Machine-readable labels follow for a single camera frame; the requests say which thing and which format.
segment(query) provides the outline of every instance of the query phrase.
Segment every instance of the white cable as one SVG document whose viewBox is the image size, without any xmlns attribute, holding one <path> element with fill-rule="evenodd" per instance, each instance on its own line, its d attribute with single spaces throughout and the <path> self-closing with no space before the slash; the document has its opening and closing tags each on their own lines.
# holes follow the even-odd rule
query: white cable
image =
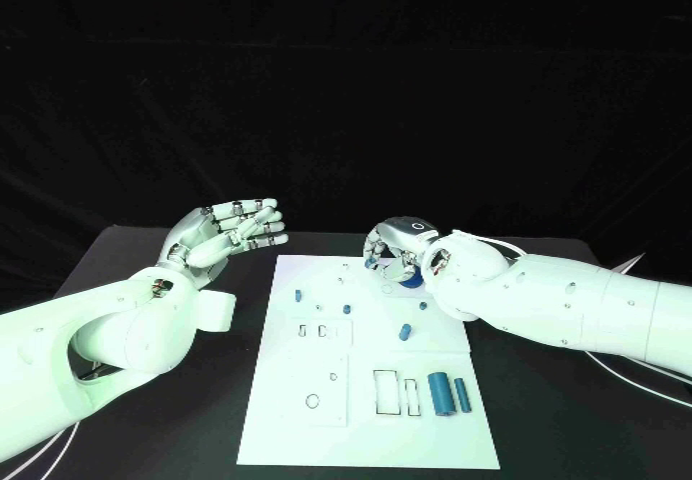
<svg viewBox="0 0 692 480">
<path fill-rule="evenodd" d="M 36 452 L 36 454 L 33 455 L 33 457 L 16 468 L 16 470 L 3 478 L 3 480 L 10 480 L 10 478 L 14 478 L 19 473 L 24 470 L 24 468 L 33 463 L 33 461 L 40 457 L 40 455 L 43 454 L 43 452 L 47 450 L 47 448 L 50 447 L 50 445 L 55 443 L 55 441 L 58 440 L 58 437 L 65 433 L 65 430 L 62 430 L 60 432 L 58 432 L 55 435 L 53 435 L 53 438 L 50 439 L 50 441 L 43 445 L 43 448 Z"/>
<path fill-rule="evenodd" d="M 675 378 L 676 380 L 679 380 L 680 382 L 685 382 L 688 383 L 689 385 L 692 385 L 692 380 L 688 380 L 686 378 L 680 377 L 679 375 L 676 375 L 675 373 L 670 373 L 670 372 L 666 372 L 666 370 L 663 370 L 662 368 L 656 367 L 654 365 L 652 365 L 650 363 L 646 363 L 646 362 L 641 362 L 640 360 L 634 359 L 634 358 L 630 358 L 630 357 L 624 357 L 627 360 L 633 361 L 634 363 L 637 363 L 639 365 L 641 365 L 643 367 L 646 368 L 650 368 L 652 370 L 654 370 L 656 372 L 662 373 L 663 375 L 667 375 L 669 377 Z"/>
<path fill-rule="evenodd" d="M 510 250 L 513 250 L 519 255 L 528 255 L 528 253 L 516 246 L 512 245 L 507 242 L 503 242 L 502 240 L 494 240 L 493 238 L 486 238 L 486 237 L 479 237 L 477 235 L 471 235 L 476 240 L 483 240 L 484 242 L 496 243 L 497 245 L 502 245 L 503 247 L 507 247 Z"/>
<path fill-rule="evenodd" d="M 682 400 L 677 400 L 676 398 L 669 397 L 667 395 L 663 395 L 663 394 L 659 393 L 656 390 L 652 390 L 650 388 L 644 387 L 644 386 L 640 385 L 639 383 L 633 382 L 627 377 L 623 377 L 623 375 L 620 375 L 620 374 L 591 355 L 591 352 L 584 352 L 584 353 L 591 357 L 591 359 L 595 361 L 595 363 L 597 363 L 617 378 L 620 378 L 621 380 L 624 380 L 630 385 L 634 385 L 637 388 L 640 388 L 641 390 L 647 391 L 649 393 L 653 393 L 654 395 L 657 395 L 659 397 L 664 398 L 666 400 L 670 400 L 672 402 L 679 403 L 680 405 L 685 405 L 686 407 L 690 407 L 690 408 L 692 408 L 692 404 L 689 404 L 688 402 L 683 402 Z"/>
<path fill-rule="evenodd" d="M 69 434 L 68 443 L 65 443 L 65 446 L 62 447 L 62 452 L 60 452 L 60 454 L 58 455 L 58 458 L 55 459 L 55 462 L 53 462 L 53 464 L 50 465 L 50 468 L 47 469 L 47 472 L 46 472 L 45 475 L 40 477 L 40 480 L 46 480 L 46 477 L 50 475 L 50 472 L 53 471 L 53 468 L 56 467 L 58 462 L 60 461 L 60 458 L 62 458 L 62 456 L 65 455 L 65 452 L 66 452 L 66 450 L 68 450 L 69 444 L 72 443 L 72 438 L 73 438 L 73 436 L 75 436 L 76 427 L 78 427 L 78 426 L 79 426 L 79 422 L 75 423 L 75 428 L 72 428 L 72 433 Z"/>
</svg>

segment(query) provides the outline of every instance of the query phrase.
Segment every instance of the white paper sheet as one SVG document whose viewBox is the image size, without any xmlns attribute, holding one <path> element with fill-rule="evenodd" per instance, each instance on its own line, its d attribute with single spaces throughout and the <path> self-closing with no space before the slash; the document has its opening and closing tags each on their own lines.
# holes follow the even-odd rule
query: white paper sheet
<svg viewBox="0 0 692 480">
<path fill-rule="evenodd" d="M 278 257 L 238 463 L 499 469 L 463 322 L 422 287 L 386 282 L 362 263 Z M 396 371 L 399 415 L 376 413 L 375 370 Z M 438 371 L 464 379 L 471 413 L 451 385 L 457 414 L 435 416 L 427 375 Z M 421 416 L 408 415 L 406 379 Z"/>
</svg>

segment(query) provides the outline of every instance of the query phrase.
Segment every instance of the rectangular hole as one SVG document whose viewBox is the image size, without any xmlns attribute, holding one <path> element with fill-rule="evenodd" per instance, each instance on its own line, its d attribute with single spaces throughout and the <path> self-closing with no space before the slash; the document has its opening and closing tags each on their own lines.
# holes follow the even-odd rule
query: rectangular hole
<svg viewBox="0 0 692 480">
<path fill-rule="evenodd" d="M 399 381 L 395 370 L 373 370 L 375 412 L 379 415 L 401 415 Z"/>
<path fill-rule="evenodd" d="M 404 380 L 404 388 L 406 391 L 406 405 L 408 405 L 408 416 L 419 417 L 421 416 L 421 402 L 418 400 L 418 383 L 412 378 Z"/>
</svg>

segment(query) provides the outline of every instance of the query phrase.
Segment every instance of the black table surface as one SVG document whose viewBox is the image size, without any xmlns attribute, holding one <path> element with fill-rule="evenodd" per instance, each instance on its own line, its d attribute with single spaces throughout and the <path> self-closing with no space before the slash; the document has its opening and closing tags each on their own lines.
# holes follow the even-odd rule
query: black table surface
<svg viewBox="0 0 692 480">
<path fill-rule="evenodd" d="M 59 295 L 150 266 L 166 234 L 167 229 L 104 230 Z M 467 333 L 499 471 L 236 465 L 277 255 L 360 256 L 363 239 L 293 233 L 288 244 L 231 257 L 209 285 L 238 296 L 231 331 L 197 331 L 177 368 L 82 421 L 50 479 L 686 478 L 692 410 L 627 385 L 582 352 L 540 345 L 481 321 L 467 323 Z M 579 240 L 506 240 L 529 253 L 597 264 Z M 666 393 L 689 398 L 664 381 Z M 40 478 L 62 444 L 63 439 L 17 480 Z M 0 464 L 0 476 L 37 448 Z"/>
</svg>

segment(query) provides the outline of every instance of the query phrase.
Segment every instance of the robotic arm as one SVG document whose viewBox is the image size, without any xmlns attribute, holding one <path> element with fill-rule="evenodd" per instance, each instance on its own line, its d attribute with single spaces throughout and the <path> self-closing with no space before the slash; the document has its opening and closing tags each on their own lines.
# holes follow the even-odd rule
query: robotic arm
<svg viewBox="0 0 692 480">
<path fill-rule="evenodd" d="M 196 329 L 231 328 L 235 296 L 202 290 L 226 256 L 288 241 L 274 199 L 194 209 L 154 267 L 111 285 L 0 316 L 0 462 L 180 363 Z M 81 380 L 68 345 L 118 367 Z"/>
<path fill-rule="evenodd" d="M 424 227 L 421 233 L 412 232 L 414 225 Z M 396 258 L 383 267 L 378 260 L 386 247 Z M 409 281 L 419 269 L 451 317 L 481 318 L 536 342 L 623 355 L 692 375 L 690 287 L 529 255 L 458 230 L 440 237 L 415 217 L 392 218 L 375 227 L 363 256 L 366 267 L 395 281 Z"/>
</svg>

